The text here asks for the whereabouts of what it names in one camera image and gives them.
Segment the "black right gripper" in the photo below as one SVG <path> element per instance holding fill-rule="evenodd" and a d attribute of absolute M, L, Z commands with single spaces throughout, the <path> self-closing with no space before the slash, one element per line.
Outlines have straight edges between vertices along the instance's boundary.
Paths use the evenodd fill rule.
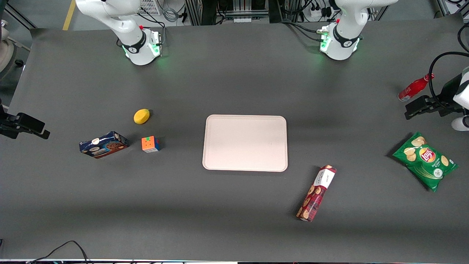
<path fill-rule="evenodd" d="M 49 138 L 50 132 L 45 130 L 45 123 L 25 113 L 8 114 L 4 106 L 0 105 L 0 134 L 15 140 L 19 133 L 29 133 L 44 140 Z"/>

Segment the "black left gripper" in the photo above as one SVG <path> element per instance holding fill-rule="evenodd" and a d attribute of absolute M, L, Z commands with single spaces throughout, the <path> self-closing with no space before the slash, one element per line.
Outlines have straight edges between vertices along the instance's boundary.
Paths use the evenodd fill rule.
<path fill-rule="evenodd" d="M 464 108 L 456 103 L 453 99 L 454 95 L 458 94 L 459 86 L 462 80 L 462 73 L 458 74 L 442 87 L 441 93 L 438 95 L 440 103 L 445 105 L 441 110 L 441 104 L 437 99 L 428 95 L 423 95 L 414 100 L 414 103 L 409 103 L 405 106 L 406 112 L 404 113 L 406 120 L 410 120 L 417 115 L 425 113 L 433 113 L 438 111 L 440 117 L 445 117 L 451 113 L 464 113 Z"/>

